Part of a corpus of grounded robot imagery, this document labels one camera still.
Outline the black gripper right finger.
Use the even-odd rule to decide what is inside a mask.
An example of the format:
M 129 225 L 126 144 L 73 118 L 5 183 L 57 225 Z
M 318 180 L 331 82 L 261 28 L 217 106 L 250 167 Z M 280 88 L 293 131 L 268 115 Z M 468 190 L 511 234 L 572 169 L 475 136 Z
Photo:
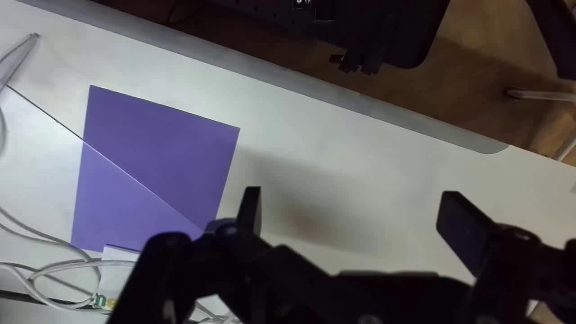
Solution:
M 435 230 L 471 275 L 487 277 L 493 273 L 493 239 L 498 235 L 500 225 L 462 192 L 444 190 L 441 194 Z

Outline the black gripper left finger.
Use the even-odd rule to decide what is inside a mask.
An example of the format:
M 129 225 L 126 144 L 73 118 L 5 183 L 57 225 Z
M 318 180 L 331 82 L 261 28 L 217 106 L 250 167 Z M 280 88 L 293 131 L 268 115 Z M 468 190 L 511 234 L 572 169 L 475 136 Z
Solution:
M 252 234 L 261 232 L 261 189 L 259 187 L 244 189 L 235 221 L 241 228 L 250 230 Z

